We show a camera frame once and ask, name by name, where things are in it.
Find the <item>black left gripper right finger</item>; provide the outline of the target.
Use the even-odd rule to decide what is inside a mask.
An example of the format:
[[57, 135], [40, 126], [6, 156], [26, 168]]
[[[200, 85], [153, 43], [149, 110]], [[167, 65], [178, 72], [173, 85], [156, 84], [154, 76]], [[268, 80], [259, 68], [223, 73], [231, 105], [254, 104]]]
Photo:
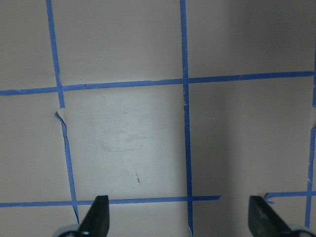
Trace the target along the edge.
[[295, 237], [296, 232], [277, 215], [261, 196], [250, 196], [248, 228], [253, 237]]

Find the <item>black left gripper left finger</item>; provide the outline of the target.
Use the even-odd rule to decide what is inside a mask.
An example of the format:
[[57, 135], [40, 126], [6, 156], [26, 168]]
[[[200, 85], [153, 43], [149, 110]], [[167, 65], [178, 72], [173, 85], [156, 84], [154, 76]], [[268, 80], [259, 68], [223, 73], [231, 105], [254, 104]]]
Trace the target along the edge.
[[78, 228], [78, 237], [106, 237], [109, 232], [108, 196], [97, 196]]

